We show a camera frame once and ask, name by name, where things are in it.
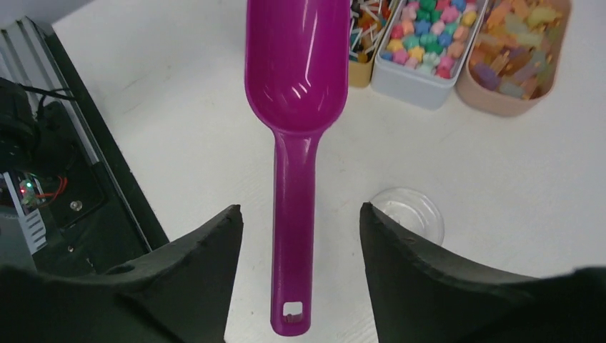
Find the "purple plastic scoop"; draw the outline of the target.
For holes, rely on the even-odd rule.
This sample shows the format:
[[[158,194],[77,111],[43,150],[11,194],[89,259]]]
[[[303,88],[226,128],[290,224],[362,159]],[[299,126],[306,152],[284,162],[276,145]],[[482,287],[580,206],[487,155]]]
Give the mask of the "purple plastic scoop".
[[[348,1],[249,1],[244,88],[274,136],[270,324],[283,337],[312,322],[316,156],[348,95]]]

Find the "yellow tin of lollipops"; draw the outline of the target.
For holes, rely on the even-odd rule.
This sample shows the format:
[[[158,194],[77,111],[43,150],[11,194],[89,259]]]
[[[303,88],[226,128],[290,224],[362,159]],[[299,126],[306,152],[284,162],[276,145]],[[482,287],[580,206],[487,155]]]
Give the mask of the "yellow tin of lollipops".
[[[349,20],[349,86],[370,84],[374,57],[400,1],[351,0]]]

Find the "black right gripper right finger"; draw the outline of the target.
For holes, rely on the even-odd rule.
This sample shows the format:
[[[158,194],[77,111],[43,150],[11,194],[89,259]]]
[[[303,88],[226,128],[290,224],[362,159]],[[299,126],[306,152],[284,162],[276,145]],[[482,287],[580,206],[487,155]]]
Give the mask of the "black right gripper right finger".
[[[359,233],[380,342],[603,342],[605,269],[533,278],[479,264],[370,203]]]

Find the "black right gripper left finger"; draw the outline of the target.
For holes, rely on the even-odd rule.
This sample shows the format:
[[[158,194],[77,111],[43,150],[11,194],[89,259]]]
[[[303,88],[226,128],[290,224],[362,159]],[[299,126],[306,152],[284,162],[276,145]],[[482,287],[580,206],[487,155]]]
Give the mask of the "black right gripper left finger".
[[[1,267],[3,342],[223,342],[244,223],[237,204],[104,274]]]

